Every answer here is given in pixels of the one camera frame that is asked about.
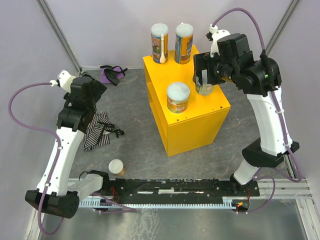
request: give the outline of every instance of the orange shelf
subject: orange shelf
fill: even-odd
[[[193,83],[193,55],[197,53],[196,46],[192,46],[187,64],[175,62],[174,50],[168,52],[164,64],[155,63],[151,56],[143,58],[149,104],[169,157],[211,144],[230,109],[218,85],[209,96],[197,93]],[[174,82],[183,82],[190,88],[188,107],[183,113],[172,113],[167,107],[167,88]]]

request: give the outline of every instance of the plastic spoon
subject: plastic spoon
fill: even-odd
[[[165,41],[165,36],[161,34],[161,57],[160,57],[161,64],[164,64],[166,62],[164,41]]]

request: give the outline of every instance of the striped cloth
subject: striped cloth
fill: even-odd
[[[117,138],[125,134],[124,131],[108,121],[106,112],[96,113],[84,135],[83,150],[87,152],[109,144],[109,136],[106,132],[115,133]]]

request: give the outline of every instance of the purple bag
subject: purple bag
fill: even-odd
[[[115,86],[118,85],[120,82],[119,79],[123,78],[126,75],[125,72],[128,70],[128,68],[122,69],[120,66],[110,65],[100,66],[100,69],[100,82],[104,84],[113,84]]]

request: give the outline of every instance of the gray wall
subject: gray wall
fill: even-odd
[[[25,199],[35,189],[50,157],[54,139],[16,125],[8,101],[19,88],[55,79],[62,68],[75,74],[46,18],[34,0],[0,1],[0,239],[25,235],[31,206]],[[24,123],[55,130],[64,91],[49,86],[27,90],[13,103]]]
[[[151,26],[169,27],[169,49],[174,48],[175,29],[181,22],[194,28],[199,51],[210,50],[205,34],[225,11],[242,7],[258,21],[267,43],[290,0],[47,0],[59,26],[82,67],[104,64],[142,66],[151,54]],[[232,13],[218,25],[231,33],[245,33],[251,49],[261,48],[254,25],[244,13]]]
[[[296,153],[320,212],[320,1],[301,1],[271,53],[282,76],[282,102]]]

